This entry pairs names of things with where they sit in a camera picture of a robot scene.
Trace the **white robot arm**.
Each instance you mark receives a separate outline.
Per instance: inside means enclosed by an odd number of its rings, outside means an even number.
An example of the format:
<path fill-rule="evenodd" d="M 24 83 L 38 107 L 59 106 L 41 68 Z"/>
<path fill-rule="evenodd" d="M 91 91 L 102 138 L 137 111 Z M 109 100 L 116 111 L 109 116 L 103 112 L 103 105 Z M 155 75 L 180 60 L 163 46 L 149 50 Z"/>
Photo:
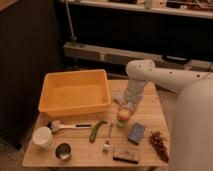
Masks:
<path fill-rule="evenodd" d="M 150 59 L 126 66 L 121 106 L 133 111 L 153 82 L 178 94 L 168 171 L 213 171 L 213 72 L 158 68 Z"/>

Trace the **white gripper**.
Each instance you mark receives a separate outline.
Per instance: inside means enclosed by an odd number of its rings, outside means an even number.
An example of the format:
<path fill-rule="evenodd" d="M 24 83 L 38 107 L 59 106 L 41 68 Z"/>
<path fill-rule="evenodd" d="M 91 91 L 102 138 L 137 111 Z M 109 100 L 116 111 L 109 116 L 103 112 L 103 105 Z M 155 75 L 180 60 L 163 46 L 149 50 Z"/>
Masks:
<path fill-rule="evenodd" d="M 123 110 L 125 107 L 128 109 L 130 115 L 133 115 L 135 112 L 135 107 L 143 98 L 143 91 L 145 86 L 145 80 L 129 80 L 128 85 L 124 91 L 124 104 L 120 105 L 119 111 Z"/>

